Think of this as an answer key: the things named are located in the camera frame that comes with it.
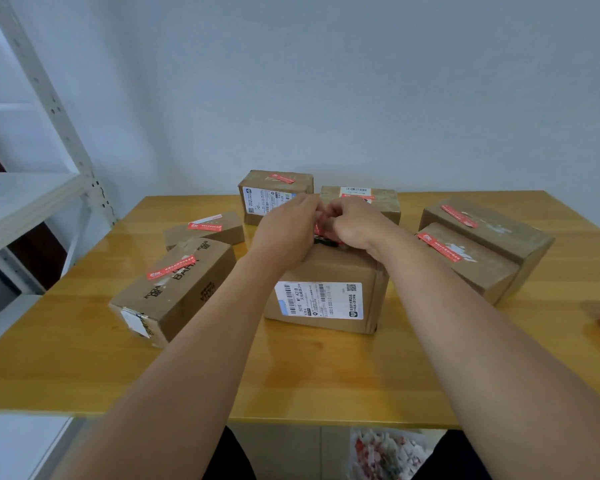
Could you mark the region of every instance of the hand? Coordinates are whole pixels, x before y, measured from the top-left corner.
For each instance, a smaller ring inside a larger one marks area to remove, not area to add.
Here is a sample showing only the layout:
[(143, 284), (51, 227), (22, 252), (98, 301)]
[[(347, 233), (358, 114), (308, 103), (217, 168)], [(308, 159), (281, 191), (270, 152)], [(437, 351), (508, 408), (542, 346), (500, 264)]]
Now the hand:
[(318, 226), (325, 237), (364, 249), (378, 260), (381, 260), (378, 244), (401, 233), (400, 227), (360, 197), (342, 197), (330, 202), (320, 216)]
[(319, 194), (299, 194), (262, 218), (248, 255), (281, 276), (300, 263), (313, 244), (316, 212), (324, 211)]

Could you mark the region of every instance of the person's left hand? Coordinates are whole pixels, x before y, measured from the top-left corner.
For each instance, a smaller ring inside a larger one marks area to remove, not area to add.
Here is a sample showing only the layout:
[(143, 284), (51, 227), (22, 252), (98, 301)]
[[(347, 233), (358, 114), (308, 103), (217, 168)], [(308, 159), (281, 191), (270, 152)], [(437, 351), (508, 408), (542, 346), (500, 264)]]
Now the person's left hand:
[(323, 210), (319, 194), (299, 194), (276, 207), (260, 221), (248, 255), (281, 276), (309, 251), (316, 212)]

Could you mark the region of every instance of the person's left arm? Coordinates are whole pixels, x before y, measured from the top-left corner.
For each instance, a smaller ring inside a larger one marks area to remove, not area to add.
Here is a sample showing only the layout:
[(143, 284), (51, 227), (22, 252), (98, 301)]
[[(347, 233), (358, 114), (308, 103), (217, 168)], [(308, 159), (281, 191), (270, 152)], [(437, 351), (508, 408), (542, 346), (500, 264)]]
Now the person's left arm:
[(264, 306), (313, 243), (318, 195), (266, 215), (251, 249), (101, 418), (65, 478), (200, 479), (231, 412)]

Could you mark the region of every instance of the forearm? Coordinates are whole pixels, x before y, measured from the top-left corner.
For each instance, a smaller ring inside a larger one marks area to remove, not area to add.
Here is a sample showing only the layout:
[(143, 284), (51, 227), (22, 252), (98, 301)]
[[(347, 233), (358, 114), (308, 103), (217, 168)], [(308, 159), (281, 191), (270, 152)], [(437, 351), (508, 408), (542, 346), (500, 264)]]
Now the forearm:
[(248, 254), (101, 419), (72, 479), (197, 479), (226, 423), (277, 271)]
[(376, 252), (491, 475), (600, 477), (599, 396), (413, 236), (395, 232)]

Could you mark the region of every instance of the brown cardboard box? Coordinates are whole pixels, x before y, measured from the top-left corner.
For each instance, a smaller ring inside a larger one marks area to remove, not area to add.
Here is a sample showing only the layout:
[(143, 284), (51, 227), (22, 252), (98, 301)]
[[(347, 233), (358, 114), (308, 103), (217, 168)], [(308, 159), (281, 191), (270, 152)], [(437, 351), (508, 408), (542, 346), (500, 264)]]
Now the brown cardboard box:
[[(231, 273), (233, 248), (195, 237), (177, 244), (109, 302), (131, 330), (166, 347)], [(149, 275), (158, 275), (149, 279)]]
[(555, 240), (535, 227), (456, 197), (424, 209), (419, 229), (433, 222), (468, 237), (520, 266), (505, 296), (520, 289)]
[(177, 243), (184, 242), (192, 237), (208, 237), (214, 241), (231, 245), (244, 242), (242, 220), (238, 217), (238, 214), (229, 210), (222, 214), (170, 227), (164, 231), (164, 243), (167, 251)]
[(343, 195), (357, 195), (362, 198), (369, 196), (369, 199), (366, 199), (367, 202), (382, 212), (389, 220), (400, 225), (400, 202), (395, 190), (327, 186), (323, 186), (320, 190), (320, 198), (325, 204)]
[(427, 245), (432, 253), (439, 256), (458, 276), (492, 305), (500, 300), (520, 269), (517, 264), (442, 224), (435, 222), (429, 224), (418, 233), (418, 236), (423, 236), (423, 234), (432, 236), (451, 252), (442, 250), (445, 254), (441, 254), (439, 250), (436, 250), (438, 246), (431, 247), (425, 244), (429, 241), (428, 239), (424, 239), (422, 245)]
[(334, 330), (374, 333), (389, 276), (366, 252), (314, 244), (271, 293), (264, 316)]
[[(279, 178), (293, 180), (287, 183)], [(244, 207), (244, 223), (258, 225), (271, 209), (291, 200), (299, 193), (313, 193), (313, 176), (309, 173), (251, 170), (238, 185)]]

